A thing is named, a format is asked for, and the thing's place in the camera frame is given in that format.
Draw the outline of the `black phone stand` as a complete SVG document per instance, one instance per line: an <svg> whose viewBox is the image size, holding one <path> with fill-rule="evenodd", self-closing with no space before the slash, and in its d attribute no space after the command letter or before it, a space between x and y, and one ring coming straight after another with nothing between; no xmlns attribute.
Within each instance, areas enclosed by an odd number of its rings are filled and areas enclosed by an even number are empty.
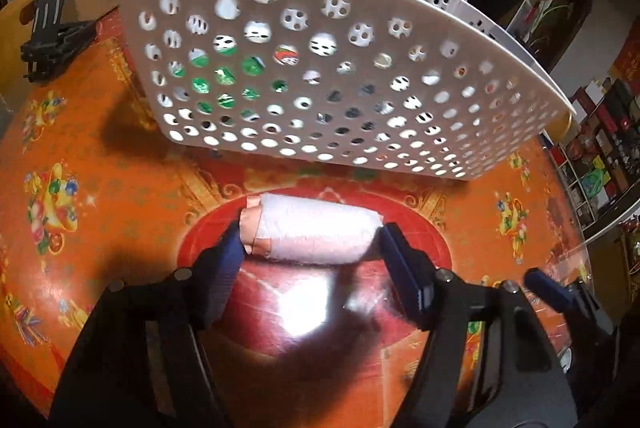
<svg viewBox="0 0 640 428"><path fill-rule="evenodd" d="M63 22L65 0L35 2L32 35L21 46L21 58L27 66L30 83L55 79L96 39L96 22Z"/></svg>

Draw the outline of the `red floral tablecloth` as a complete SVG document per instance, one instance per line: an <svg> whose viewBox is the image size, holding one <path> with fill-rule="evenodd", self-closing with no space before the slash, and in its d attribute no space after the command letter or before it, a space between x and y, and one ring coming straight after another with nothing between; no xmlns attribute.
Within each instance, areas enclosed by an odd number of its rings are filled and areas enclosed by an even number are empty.
<svg viewBox="0 0 640 428"><path fill-rule="evenodd" d="M463 184L170 143L128 65L119 19L25 104L1 141L1 359L40 413L104 287L190 264L249 195L378 211L472 283L532 266L591 274L572 204L530 141ZM203 336L241 427L385 427L426 336L393 308L380 261L331 270L247 260L224 319Z"/></svg>

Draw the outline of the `right wooden chair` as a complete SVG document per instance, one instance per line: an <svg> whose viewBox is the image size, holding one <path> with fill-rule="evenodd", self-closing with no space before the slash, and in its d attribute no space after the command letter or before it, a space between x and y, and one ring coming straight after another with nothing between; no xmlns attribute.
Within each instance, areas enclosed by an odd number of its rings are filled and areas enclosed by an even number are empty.
<svg viewBox="0 0 640 428"><path fill-rule="evenodd" d="M564 137L570 131L572 126L573 115L568 111L557 114L544 126L544 135L551 144L557 144L564 140Z"/></svg>

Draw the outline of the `white red printed packet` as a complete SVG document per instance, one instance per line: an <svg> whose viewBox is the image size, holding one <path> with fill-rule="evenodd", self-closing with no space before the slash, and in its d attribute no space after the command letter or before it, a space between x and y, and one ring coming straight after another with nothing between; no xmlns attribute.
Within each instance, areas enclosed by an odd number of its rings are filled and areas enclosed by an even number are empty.
<svg viewBox="0 0 640 428"><path fill-rule="evenodd" d="M274 61L282 66L296 66L299 62L297 48L293 45L280 44L272 54Z"/></svg>

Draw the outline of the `green foil packet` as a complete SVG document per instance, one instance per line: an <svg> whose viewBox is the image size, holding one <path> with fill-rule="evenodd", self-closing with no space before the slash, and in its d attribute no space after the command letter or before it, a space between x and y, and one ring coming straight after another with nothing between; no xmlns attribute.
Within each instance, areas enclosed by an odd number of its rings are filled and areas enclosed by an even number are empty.
<svg viewBox="0 0 640 428"><path fill-rule="evenodd" d="M262 102L268 95L284 94L290 88L262 56L240 54L237 48L230 55L190 57L188 66L191 70L179 69L174 62L168 68L171 89L167 97L205 116Z"/></svg>

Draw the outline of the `left wooden chair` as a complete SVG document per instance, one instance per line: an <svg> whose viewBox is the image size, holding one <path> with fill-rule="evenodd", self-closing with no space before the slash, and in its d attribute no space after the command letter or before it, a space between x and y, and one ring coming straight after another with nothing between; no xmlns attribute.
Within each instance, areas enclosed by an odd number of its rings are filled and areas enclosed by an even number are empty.
<svg viewBox="0 0 640 428"><path fill-rule="evenodd" d="M32 35L37 0L12 0L1 10L1 109L19 110L30 91L21 46Z"/></svg>

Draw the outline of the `wooden chair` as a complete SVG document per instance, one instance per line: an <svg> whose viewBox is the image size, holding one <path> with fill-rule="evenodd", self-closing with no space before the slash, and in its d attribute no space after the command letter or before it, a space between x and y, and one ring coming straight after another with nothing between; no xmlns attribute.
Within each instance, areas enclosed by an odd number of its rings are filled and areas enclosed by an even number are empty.
<svg viewBox="0 0 640 428"><path fill-rule="evenodd" d="M544 135L551 144L557 144L564 140L564 137L570 131L572 126L573 115L568 111L557 114L544 126Z"/></svg>
<svg viewBox="0 0 640 428"><path fill-rule="evenodd" d="M30 91L21 46L32 35L37 0L12 0L1 10L1 109L19 110Z"/></svg>

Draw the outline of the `low shelf with boxes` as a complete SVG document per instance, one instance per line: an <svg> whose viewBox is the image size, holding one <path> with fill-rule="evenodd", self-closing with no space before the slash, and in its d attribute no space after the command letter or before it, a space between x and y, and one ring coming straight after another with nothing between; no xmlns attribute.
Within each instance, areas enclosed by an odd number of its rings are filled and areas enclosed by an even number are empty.
<svg viewBox="0 0 640 428"><path fill-rule="evenodd" d="M550 155L584 240L639 214L639 92L610 76L578 88Z"/></svg>

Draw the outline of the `white pink cloth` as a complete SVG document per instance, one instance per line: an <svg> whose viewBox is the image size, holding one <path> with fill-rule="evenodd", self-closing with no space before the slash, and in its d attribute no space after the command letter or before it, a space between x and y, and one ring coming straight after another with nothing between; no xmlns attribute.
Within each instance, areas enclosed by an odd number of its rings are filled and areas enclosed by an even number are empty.
<svg viewBox="0 0 640 428"><path fill-rule="evenodd" d="M271 193L247 197L239 219L247 255L305 265L377 259L382 226L373 210Z"/></svg>

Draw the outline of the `white perforated plastic basket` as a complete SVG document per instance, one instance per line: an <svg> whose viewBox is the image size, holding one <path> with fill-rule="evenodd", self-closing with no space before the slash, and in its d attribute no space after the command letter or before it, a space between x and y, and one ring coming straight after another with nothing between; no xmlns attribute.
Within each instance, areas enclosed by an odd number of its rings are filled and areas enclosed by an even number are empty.
<svg viewBox="0 0 640 428"><path fill-rule="evenodd" d="M557 114L561 89L463 0L116 0L160 131L179 145L473 180ZM280 44L296 66L277 64ZM262 56L284 94L202 115L169 95L198 55Z"/></svg>

